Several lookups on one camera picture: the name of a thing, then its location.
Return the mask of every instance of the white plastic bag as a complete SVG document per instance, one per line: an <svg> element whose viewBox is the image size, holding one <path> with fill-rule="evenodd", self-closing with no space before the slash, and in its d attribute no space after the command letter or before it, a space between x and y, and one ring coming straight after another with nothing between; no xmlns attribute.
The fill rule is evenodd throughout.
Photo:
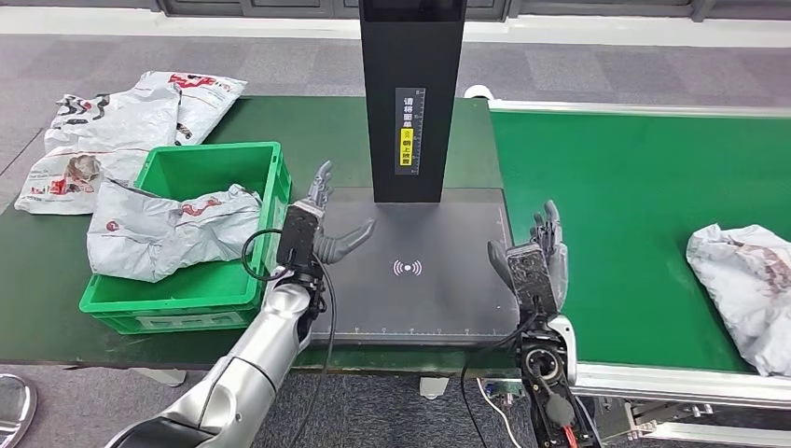
<svg viewBox="0 0 791 448"><path fill-rule="evenodd" d="M174 72L144 73L134 87L158 89L165 84L181 89L178 108L177 145L199 145L242 94L246 81Z"/></svg>
<svg viewBox="0 0 791 448"><path fill-rule="evenodd" d="M162 84L85 100L65 95L44 134L47 155L30 170L17 210L92 213L104 176L130 184L154 147L173 145L179 91Z"/></svg>
<svg viewBox="0 0 791 448"><path fill-rule="evenodd" d="M182 203L105 181L88 228L94 273L158 282L179 268L238 259L261 201L232 185Z"/></svg>
<svg viewBox="0 0 791 448"><path fill-rule="evenodd" d="M760 226L692 234L687 262L742 357L761 375L791 376L791 244Z"/></svg>

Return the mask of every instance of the black pillar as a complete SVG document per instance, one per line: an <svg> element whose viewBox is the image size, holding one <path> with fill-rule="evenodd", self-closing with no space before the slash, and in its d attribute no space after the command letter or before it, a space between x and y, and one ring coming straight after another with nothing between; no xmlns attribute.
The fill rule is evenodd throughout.
<svg viewBox="0 0 791 448"><path fill-rule="evenodd" d="M438 203L466 0L360 0L374 200Z"/></svg>

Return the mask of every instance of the yellow label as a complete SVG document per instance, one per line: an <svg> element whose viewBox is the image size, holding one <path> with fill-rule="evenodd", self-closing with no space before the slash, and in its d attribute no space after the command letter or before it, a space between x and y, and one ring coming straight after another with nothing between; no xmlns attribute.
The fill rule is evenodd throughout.
<svg viewBox="0 0 791 448"><path fill-rule="evenodd" d="M412 165L412 136L414 130L412 128L401 128L401 151L399 160L401 166Z"/></svg>

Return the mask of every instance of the green plastic crate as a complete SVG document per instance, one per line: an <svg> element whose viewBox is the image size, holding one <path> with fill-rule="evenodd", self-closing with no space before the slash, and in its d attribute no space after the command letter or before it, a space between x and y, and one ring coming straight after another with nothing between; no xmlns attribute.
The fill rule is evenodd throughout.
<svg viewBox="0 0 791 448"><path fill-rule="evenodd" d="M153 149L135 181L139 189L184 201L240 184L263 200L260 229L280 228L291 176L278 143L240 143ZM256 239L250 266L275 266L278 235ZM79 309L121 334L238 329L253 321L265 287L240 260L199 263L157 283L94 275Z"/></svg>

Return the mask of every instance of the black display stand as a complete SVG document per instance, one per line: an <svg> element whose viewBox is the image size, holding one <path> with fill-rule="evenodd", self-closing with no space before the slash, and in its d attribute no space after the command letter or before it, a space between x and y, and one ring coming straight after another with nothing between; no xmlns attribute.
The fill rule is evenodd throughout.
<svg viewBox="0 0 791 448"><path fill-rule="evenodd" d="M483 344L517 325L486 244L510 245L501 189L444 189L466 0L361 0L371 189L337 189L328 234L376 218L329 267L338 343ZM325 340L329 317L313 326Z"/></svg>
<svg viewBox="0 0 791 448"><path fill-rule="evenodd" d="M361 0L377 203L438 203L466 0Z"/></svg>

